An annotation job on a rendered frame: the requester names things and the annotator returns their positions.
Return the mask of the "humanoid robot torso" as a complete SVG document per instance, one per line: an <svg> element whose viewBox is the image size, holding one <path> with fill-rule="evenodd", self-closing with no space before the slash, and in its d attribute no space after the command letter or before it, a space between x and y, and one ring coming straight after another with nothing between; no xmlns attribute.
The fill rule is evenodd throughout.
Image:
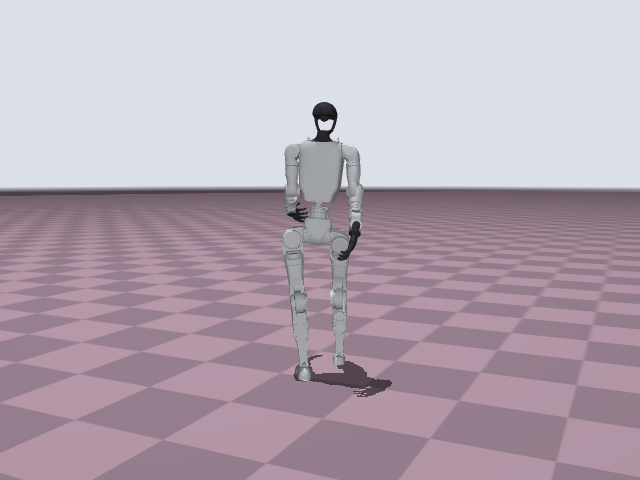
<svg viewBox="0 0 640 480"><path fill-rule="evenodd" d="M332 221L328 219L328 208L322 204L335 201L344 166L342 143L339 138L332 141L313 142L308 136L299 149L299 187L305 201L316 203L304 219L303 243L330 243Z"/></svg>

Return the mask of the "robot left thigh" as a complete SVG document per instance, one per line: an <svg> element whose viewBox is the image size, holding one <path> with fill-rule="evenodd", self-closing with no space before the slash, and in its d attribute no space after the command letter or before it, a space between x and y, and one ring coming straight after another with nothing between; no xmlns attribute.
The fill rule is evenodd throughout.
<svg viewBox="0 0 640 480"><path fill-rule="evenodd" d="M282 237L290 295L294 294L296 313L309 309L303 281L303 234L304 227L298 226L287 229Z"/></svg>

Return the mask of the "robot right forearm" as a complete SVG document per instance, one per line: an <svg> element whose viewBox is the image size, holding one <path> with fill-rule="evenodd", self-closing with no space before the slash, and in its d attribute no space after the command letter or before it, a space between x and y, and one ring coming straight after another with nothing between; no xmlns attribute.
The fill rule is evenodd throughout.
<svg viewBox="0 0 640 480"><path fill-rule="evenodd" d="M363 199L364 199L364 188L361 184L359 184L357 186L357 192L356 192L356 196L353 196L349 199L348 204L349 204L349 220L350 220L350 226L349 226L349 230L352 228L352 224L354 221L358 221L360 223L360 229L359 231L361 232L362 229L362 205L363 205Z"/></svg>

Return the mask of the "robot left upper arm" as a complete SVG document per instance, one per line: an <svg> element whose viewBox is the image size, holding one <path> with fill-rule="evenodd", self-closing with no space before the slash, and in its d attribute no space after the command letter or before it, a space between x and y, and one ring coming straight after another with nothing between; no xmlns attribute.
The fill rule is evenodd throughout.
<svg viewBox="0 0 640 480"><path fill-rule="evenodd" d="M300 187L297 184L299 173L299 149L302 143L289 144L285 149L285 174L287 179L287 197L298 197Z"/></svg>

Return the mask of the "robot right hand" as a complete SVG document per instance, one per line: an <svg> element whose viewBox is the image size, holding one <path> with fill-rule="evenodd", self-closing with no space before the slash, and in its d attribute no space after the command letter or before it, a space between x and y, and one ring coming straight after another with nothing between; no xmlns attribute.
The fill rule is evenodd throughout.
<svg viewBox="0 0 640 480"><path fill-rule="evenodd" d="M360 223L358 221L354 221L352 224L352 228L349 230L349 235L351 236L351 238L350 238L348 249L345 251L340 251L340 253L343 253L343 255L340 254L339 255L340 257L338 257L338 260L343 261L349 257L351 251L353 251L353 249L356 246L358 237L361 235L359 229L360 229Z"/></svg>

